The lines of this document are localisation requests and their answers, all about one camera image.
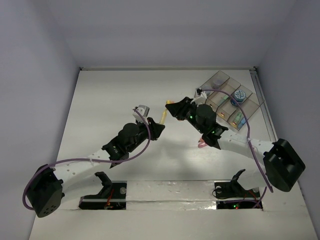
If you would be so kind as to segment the yellow highlighter body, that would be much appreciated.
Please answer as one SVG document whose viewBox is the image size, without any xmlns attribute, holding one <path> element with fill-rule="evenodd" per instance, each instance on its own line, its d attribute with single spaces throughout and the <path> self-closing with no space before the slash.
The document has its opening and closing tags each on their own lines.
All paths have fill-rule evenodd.
<svg viewBox="0 0 320 240">
<path fill-rule="evenodd" d="M 161 115 L 161 119 L 160 119 L 160 121 L 159 121 L 159 124 L 164 125 L 164 124 L 165 124 L 166 117 L 167 117 L 167 110 L 164 110 L 163 113 L 162 113 L 162 115 Z"/>
</svg>

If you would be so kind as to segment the paperclip jar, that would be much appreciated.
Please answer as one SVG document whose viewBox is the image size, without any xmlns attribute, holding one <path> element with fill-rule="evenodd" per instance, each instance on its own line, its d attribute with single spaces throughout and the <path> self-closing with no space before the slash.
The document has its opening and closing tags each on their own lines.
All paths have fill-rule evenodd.
<svg viewBox="0 0 320 240">
<path fill-rule="evenodd" d="M 215 78 L 211 82 L 211 87 L 213 89 L 218 89 L 225 81 L 221 78 Z"/>
</svg>

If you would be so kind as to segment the clear green highlighter body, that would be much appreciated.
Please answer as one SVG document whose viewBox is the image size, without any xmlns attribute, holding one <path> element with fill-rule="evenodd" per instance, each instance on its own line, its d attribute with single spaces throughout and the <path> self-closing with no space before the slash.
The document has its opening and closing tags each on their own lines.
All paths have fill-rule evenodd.
<svg viewBox="0 0 320 240">
<path fill-rule="evenodd" d="M 220 99 L 218 105 L 219 105 L 219 106 L 222 105 L 228 98 L 229 98 L 228 95 L 223 96 L 223 97 Z"/>
</svg>

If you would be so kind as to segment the blue lid pin jar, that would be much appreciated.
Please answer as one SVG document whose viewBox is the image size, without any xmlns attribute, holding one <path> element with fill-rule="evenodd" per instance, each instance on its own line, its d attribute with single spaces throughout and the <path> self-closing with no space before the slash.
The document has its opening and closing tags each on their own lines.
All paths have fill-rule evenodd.
<svg viewBox="0 0 320 240">
<path fill-rule="evenodd" d="M 241 105 L 245 101 L 246 97 L 246 92 L 241 89 L 238 89 L 233 93 L 230 102 L 233 106 L 237 106 L 238 104 Z"/>
</svg>

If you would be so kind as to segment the blue highlighter pen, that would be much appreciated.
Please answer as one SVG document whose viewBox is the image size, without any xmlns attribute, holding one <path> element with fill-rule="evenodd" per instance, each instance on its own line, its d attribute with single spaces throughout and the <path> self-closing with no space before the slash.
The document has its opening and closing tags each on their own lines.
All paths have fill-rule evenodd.
<svg viewBox="0 0 320 240">
<path fill-rule="evenodd" d="M 243 126 L 245 123 L 246 123 L 246 119 L 243 118 L 243 119 L 240 121 L 240 123 L 237 125 L 237 127 L 238 127 L 239 129 L 241 129 L 242 126 Z"/>
</svg>

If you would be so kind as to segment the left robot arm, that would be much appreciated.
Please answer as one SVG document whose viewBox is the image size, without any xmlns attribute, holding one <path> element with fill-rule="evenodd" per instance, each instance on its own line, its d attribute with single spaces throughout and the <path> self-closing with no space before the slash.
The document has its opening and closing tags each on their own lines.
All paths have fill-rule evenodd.
<svg viewBox="0 0 320 240">
<path fill-rule="evenodd" d="M 123 126 L 118 134 L 100 150 L 85 158 L 71 158 L 40 166 L 27 183 L 22 204 L 44 218 L 71 198 L 104 200 L 105 208 L 116 210 L 119 202 L 111 200 L 120 193 L 123 183 L 113 183 L 102 169 L 115 167 L 142 155 L 151 141 L 156 141 L 165 125 L 151 117 L 139 117 Z"/>
</svg>

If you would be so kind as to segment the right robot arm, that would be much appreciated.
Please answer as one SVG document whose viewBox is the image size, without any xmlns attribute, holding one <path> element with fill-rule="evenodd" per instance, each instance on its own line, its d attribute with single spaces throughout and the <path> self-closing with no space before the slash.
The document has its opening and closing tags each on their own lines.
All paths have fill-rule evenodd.
<svg viewBox="0 0 320 240">
<path fill-rule="evenodd" d="M 185 97 L 166 104 L 168 112 L 179 121 L 188 121 L 209 147 L 229 151 L 253 159 L 257 171 L 242 168 L 230 183 L 235 196 L 242 196 L 250 189 L 271 188 L 290 192 L 306 169 L 302 159 L 285 139 L 275 142 L 244 136 L 217 123 L 217 115 L 209 105 L 197 105 Z"/>
</svg>

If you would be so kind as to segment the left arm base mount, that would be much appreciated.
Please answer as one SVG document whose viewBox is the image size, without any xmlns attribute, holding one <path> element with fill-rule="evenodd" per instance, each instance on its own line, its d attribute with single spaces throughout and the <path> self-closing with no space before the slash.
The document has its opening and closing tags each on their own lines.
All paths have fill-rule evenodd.
<svg viewBox="0 0 320 240">
<path fill-rule="evenodd" d="M 80 198 L 78 207 L 81 210 L 125 210 L 127 208 L 127 182 L 112 182 L 103 172 L 94 174 L 100 179 L 102 188 L 97 194 Z"/>
</svg>

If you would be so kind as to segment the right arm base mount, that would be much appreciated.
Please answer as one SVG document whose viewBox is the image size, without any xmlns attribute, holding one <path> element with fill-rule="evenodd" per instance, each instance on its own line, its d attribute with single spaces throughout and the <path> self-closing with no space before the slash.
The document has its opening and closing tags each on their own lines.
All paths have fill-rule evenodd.
<svg viewBox="0 0 320 240">
<path fill-rule="evenodd" d="M 245 169 L 238 171 L 229 181 L 214 183 L 211 194 L 217 200 L 218 210 L 263 209 L 260 192 L 254 192 L 252 189 L 245 190 L 238 183 L 244 171 Z"/>
</svg>

